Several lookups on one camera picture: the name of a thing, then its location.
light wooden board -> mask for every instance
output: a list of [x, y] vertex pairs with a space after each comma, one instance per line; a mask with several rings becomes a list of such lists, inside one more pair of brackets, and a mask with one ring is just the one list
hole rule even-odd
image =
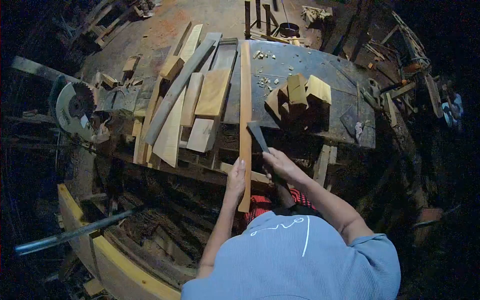
[[171, 81], [181, 71], [184, 63], [185, 62], [183, 59], [181, 59], [181, 57], [175, 55], [169, 56], [163, 63], [162, 69], [160, 70], [160, 75], [163, 78]]
[[252, 76], [248, 41], [241, 45], [240, 59], [240, 159], [245, 161], [245, 193], [238, 210], [248, 212], [252, 175], [252, 137], [247, 129], [247, 123], [252, 121]]
[[104, 288], [117, 299], [176, 300], [180, 293], [132, 263], [103, 236], [93, 239]]
[[170, 89], [165, 95], [162, 101], [162, 104], [157, 109], [155, 116], [152, 119], [150, 128], [145, 137], [145, 141], [147, 142], [147, 144], [150, 144], [150, 145], [155, 144], [157, 137], [160, 134], [160, 130], [162, 129], [165, 121], [167, 120], [167, 116], [172, 110], [173, 105], [175, 104], [175, 101], [184, 90], [185, 85], [190, 79], [190, 75], [198, 67], [198, 64], [212, 50], [213, 43], [214, 42], [210, 39], [204, 40], [199, 46], [199, 48], [195, 51], [195, 54], [192, 55], [192, 57], [189, 60], [186, 60], [186, 63], [183, 66], [182, 71], [178, 75], [177, 79], [175, 79], [172, 85], [170, 86]]
[[212, 131], [213, 123], [214, 121], [210, 119], [196, 118], [188, 139], [187, 149], [202, 153], [207, 151], [208, 137]]
[[[58, 195], [60, 203], [60, 212], [63, 217], [63, 224], [66, 231], [74, 231], [82, 226], [88, 225], [88, 222], [81, 221], [84, 213], [70, 195], [65, 184], [59, 184]], [[85, 265], [87, 270], [97, 277], [98, 272], [95, 267], [93, 250], [90, 247], [91, 238], [89, 235], [81, 235], [69, 241], [75, 254]]]
[[103, 285], [98, 281], [98, 279], [94, 278], [88, 282], [84, 283], [85, 291], [89, 296], [93, 296], [98, 294], [99, 292], [103, 291]]
[[195, 115], [219, 117], [227, 95], [231, 69], [208, 71], [204, 78]]
[[[171, 46], [170, 51], [168, 52], [169, 56], [177, 55], [180, 52], [181, 45], [183, 44], [183, 41], [187, 37], [188, 31], [190, 30], [191, 26], [192, 26], [192, 22], [188, 22], [183, 27], [183, 29], [179, 31], [179, 34], [175, 40], [175, 43]], [[150, 128], [150, 121], [152, 120], [153, 114], [158, 109], [157, 100], [159, 98], [160, 84], [162, 80], [163, 80], [162, 76], [159, 75], [155, 82], [155, 86], [154, 86], [152, 95], [150, 97], [150, 101], [148, 102], [148, 107], [145, 113], [144, 124], [142, 126], [142, 134], [140, 135], [140, 144], [138, 147], [138, 156], [137, 156], [138, 164], [144, 164], [147, 161], [148, 152], [152, 153], [152, 146], [147, 145], [147, 143], [145, 143], [145, 136], [148, 132], [148, 129]]]
[[315, 180], [321, 187], [324, 187], [325, 177], [327, 174], [328, 161], [330, 159], [330, 146], [323, 145], [322, 151], [318, 157], [317, 162], [313, 166], [313, 180]]
[[197, 107], [203, 82], [204, 75], [202, 73], [192, 73], [187, 92], [185, 93], [185, 100], [183, 101], [180, 119], [181, 126], [193, 126], [193, 121], [195, 121], [195, 108]]
[[[192, 29], [192, 33], [185, 42], [185, 46], [180, 52], [180, 57], [184, 61], [188, 61], [190, 57], [194, 54], [195, 49], [198, 45], [198, 40], [200, 38], [200, 33], [202, 31], [203, 24], [195, 25]], [[181, 113], [183, 110], [183, 101], [185, 99], [185, 87], [180, 93], [179, 97], [175, 101], [172, 110], [167, 116], [163, 128], [160, 130], [157, 140], [154, 143], [152, 152], [158, 155], [163, 161], [171, 165], [172, 167], [177, 167], [177, 158], [179, 152], [179, 142], [180, 142], [180, 119]]]

hand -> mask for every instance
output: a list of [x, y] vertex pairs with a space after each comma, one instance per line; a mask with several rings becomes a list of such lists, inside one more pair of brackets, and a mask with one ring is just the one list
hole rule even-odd
[[[303, 184], [309, 178], [297, 165], [293, 163], [282, 151], [268, 148], [270, 153], [263, 152], [264, 160], [269, 164], [276, 175], [285, 179], [296, 187]], [[272, 174], [267, 173], [267, 178], [272, 180]]]
[[223, 198], [223, 205], [237, 207], [245, 191], [245, 161], [237, 158], [232, 170], [228, 173], [227, 190]]

blue t-shirt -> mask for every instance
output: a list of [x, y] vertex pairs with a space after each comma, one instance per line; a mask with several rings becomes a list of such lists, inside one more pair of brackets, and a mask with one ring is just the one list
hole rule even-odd
[[183, 285], [189, 299], [395, 299], [400, 265], [384, 234], [346, 245], [316, 216], [255, 218], [218, 250], [207, 278]]

wooden stick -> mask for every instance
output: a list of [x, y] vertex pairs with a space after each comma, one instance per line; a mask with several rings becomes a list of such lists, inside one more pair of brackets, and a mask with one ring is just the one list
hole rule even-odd
[[267, 23], [267, 35], [272, 35], [272, 29], [270, 28], [270, 4], [264, 4], [263, 7], [265, 8], [265, 16], [266, 16], [266, 23]]
[[250, 1], [245, 1], [245, 39], [250, 37]]
[[247, 123], [252, 120], [252, 75], [248, 41], [241, 45], [240, 59], [240, 159], [245, 161], [245, 193], [238, 210], [246, 213], [250, 210], [252, 176], [252, 137], [247, 129]]

metal rod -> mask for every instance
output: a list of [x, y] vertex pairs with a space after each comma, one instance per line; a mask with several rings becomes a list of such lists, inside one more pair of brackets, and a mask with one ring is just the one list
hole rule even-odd
[[34, 253], [43, 249], [47, 249], [53, 246], [60, 245], [62, 243], [68, 242], [78, 236], [81, 236], [83, 234], [90, 233], [94, 230], [100, 229], [107, 227], [108, 225], [115, 223], [117, 221], [120, 221], [135, 212], [138, 212], [142, 209], [143, 207], [139, 206], [134, 209], [127, 210], [126, 212], [120, 213], [118, 215], [110, 216], [108, 218], [93, 222], [91, 224], [82, 226], [78, 228], [77, 230], [74, 231], [69, 231], [69, 232], [63, 232], [61, 234], [57, 234], [48, 238], [44, 238], [41, 240], [35, 240], [29, 243], [25, 243], [22, 245], [15, 246], [15, 252], [17, 255], [25, 255], [29, 253]]

